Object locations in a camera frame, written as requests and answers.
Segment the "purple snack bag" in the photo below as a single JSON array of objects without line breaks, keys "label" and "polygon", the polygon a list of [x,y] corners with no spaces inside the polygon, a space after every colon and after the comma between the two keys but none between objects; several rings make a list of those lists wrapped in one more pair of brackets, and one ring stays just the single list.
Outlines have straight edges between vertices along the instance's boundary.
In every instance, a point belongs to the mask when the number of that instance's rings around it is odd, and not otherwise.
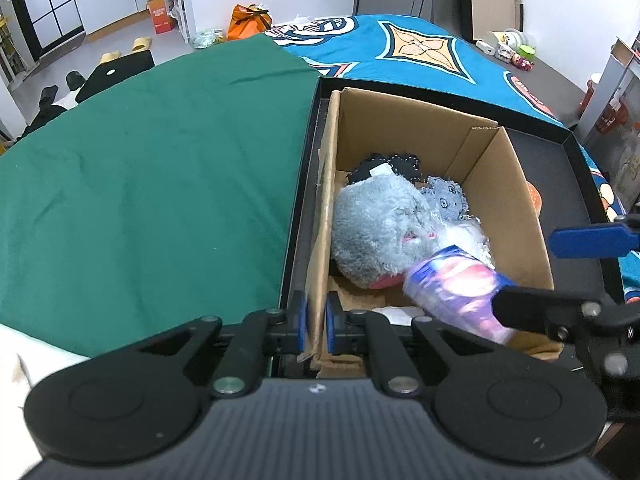
[{"label": "purple snack bag", "polygon": [[417,264],[404,280],[404,293],[434,318],[504,344],[513,330],[495,319],[491,299],[513,282],[457,246]]}]

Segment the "orange shopping bag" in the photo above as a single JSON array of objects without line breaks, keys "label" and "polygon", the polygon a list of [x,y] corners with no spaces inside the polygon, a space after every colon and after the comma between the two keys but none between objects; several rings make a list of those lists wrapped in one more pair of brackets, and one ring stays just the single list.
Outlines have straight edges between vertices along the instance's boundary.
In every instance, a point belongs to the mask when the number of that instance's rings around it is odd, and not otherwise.
[{"label": "orange shopping bag", "polygon": [[255,5],[248,7],[236,5],[231,14],[231,23],[229,23],[226,38],[228,41],[244,40],[254,34],[264,32],[268,28],[271,28],[269,9],[261,9]]}]

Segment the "plush toy tag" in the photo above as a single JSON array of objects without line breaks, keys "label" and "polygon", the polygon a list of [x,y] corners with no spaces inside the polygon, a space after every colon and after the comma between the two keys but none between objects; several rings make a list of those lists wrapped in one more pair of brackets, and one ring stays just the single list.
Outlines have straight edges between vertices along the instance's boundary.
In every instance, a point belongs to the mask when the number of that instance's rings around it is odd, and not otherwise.
[{"label": "plush toy tag", "polygon": [[369,174],[371,176],[393,175],[394,174],[394,170],[393,170],[393,168],[391,168],[391,165],[388,162],[385,162],[384,164],[380,164],[379,166],[376,166],[375,168],[371,168],[369,170]]}]

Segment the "orange cardboard box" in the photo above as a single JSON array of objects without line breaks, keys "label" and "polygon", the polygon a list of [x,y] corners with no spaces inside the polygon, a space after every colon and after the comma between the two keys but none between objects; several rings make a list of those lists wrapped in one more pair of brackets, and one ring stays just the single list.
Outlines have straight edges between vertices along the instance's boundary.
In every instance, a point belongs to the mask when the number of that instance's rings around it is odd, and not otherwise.
[{"label": "orange cardboard box", "polygon": [[169,16],[164,0],[148,0],[146,8],[149,9],[149,14],[151,14],[151,20],[154,22],[156,34],[169,32],[175,27],[176,21]]}]

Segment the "green tablecloth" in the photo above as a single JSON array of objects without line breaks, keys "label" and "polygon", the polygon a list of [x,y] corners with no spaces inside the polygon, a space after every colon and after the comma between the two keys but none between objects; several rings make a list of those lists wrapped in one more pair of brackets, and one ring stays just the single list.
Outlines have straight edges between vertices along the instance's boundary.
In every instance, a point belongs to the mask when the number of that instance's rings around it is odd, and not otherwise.
[{"label": "green tablecloth", "polygon": [[276,305],[317,79],[254,36],[19,142],[0,157],[0,323],[95,356]]}]

